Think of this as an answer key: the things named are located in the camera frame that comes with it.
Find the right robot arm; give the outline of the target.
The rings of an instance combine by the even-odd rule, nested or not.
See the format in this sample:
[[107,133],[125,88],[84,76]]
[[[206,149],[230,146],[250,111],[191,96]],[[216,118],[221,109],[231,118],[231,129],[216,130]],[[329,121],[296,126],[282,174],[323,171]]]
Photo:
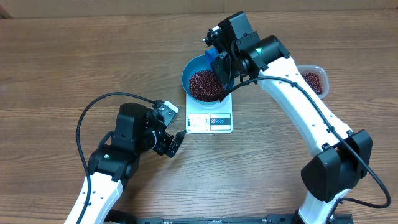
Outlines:
[[254,31],[244,12],[208,30],[205,43],[217,57],[211,67],[228,91],[234,78],[258,84],[285,111],[304,138],[312,160],[302,169],[308,190],[303,205],[287,217],[269,215],[269,223],[351,223],[336,206],[367,174],[373,146],[366,131],[354,132],[336,117],[300,74],[290,52],[271,35]]

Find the blue plastic measuring scoop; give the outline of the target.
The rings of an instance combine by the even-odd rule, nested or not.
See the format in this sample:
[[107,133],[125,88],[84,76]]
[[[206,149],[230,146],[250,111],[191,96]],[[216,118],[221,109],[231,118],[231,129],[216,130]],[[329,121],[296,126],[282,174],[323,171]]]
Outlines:
[[218,52],[214,47],[212,47],[205,50],[204,56],[207,64],[210,65],[218,57]]

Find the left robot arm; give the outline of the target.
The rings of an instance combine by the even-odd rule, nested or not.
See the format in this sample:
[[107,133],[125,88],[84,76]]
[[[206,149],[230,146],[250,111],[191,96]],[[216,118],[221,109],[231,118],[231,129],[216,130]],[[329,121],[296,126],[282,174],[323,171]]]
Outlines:
[[121,105],[115,129],[103,137],[89,158],[89,177],[84,179],[66,223],[139,223],[113,205],[136,173],[143,153],[176,154],[185,132],[173,136],[165,130],[179,112],[169,101],[157,100],[151,108],[137,103]]

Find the red adzuki beans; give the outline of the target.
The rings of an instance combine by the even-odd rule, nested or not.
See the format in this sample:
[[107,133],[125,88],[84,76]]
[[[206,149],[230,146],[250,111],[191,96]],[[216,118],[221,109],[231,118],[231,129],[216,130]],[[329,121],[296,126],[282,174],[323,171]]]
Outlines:
[[[317,95],[323,94],[320,77],[316,73],[305,73],[302,77]],[[205,102],[218,101],[226,88],[209,69],[195,72],[188,84],[191,95],[196,100]]]

